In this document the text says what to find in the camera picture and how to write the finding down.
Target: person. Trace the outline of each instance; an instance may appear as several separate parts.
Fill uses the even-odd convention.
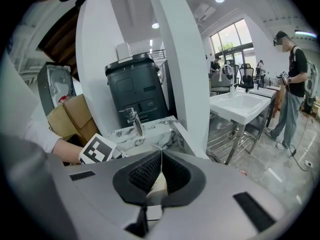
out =
[[[308,66],[304,52],[283,31],[276,34],[273,44],[278,52],[290,53],[289,73],[288,78],[282,78],[280,81],[285,85],[285,95],[279,122],[273,130],[266,131],[266,134],[275,141],[285,127],[283,141],[277,143],[276,147],[287,150],[296,131],[299,108],[304,101],[304,82],[308,78]]]
[[[0,134],[34,142],[46,153],[58,155],[63,162],[79,164],[78,156],[83,148],[64,141],[37,121],[39,115],[34,112],[39,102],[5,50],[0,63]]]
[[[221,58],[219,56],[215,56],[214,61],[211,61],[211,65],[210,65],[211,72],[216,73],[217,70],[220,69],[219,60],[221,60]]]
[[[265,85],[266,71],[265,71],[265,65],[262,59],[256,65],[255,75],[257,80],[261,80],[261,87],[263,88]]]
[[[30,118],[22,134],[21,139],[38,144],[46,153],[52,153],[61,158],[65,163],[79,164],[80,146],[63,140],[49,128]]]

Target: white column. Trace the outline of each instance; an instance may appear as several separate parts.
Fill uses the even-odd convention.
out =
[[[167,54],[178,120],[206,150],[209,80],[205,50],[195,19],[186,0],[151,2]]]
[[[118,61],[116,46],[123,42],[111,1],[87,0],[76,26],[76,65],[85,101],[104,137],[121,128],[105,66]]]

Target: person's hand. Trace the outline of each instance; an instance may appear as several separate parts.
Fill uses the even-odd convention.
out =
[[[278,79],[278,84],[281,86],[287,86],[288,85],[288,78],[280,78]]]

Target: backpack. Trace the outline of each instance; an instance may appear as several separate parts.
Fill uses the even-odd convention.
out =
[[[293,48],[293,61],[296,61],[296,50],[300,49],[298,46]],[[307,75],[308,78],[307,80],[304,82],[304,90],[305,90],[305,94],[307,97],[307,104],[309,106],[312,106],[313,103],[313,99],[315,98],[316,94],[317,94],[317,88],[318,88],[318,83],[319,83],[319,72],[318,69],[316,67],[316,65],[314,65],[311,61],[309,61],[308,59],[306,60],[306,65],[307,65]]]

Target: jeans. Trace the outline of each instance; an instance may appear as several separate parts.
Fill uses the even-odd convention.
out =
[[[288,91],[285,91],[284,101],[281,107],[279,122],[276,127],[270,131],[273,139],[276,139],[284,129],[284,137],[282,145],[288,149],[292,138],[294,137],[297,128],[297,118],[300,105],[304,98],[295,96]]]

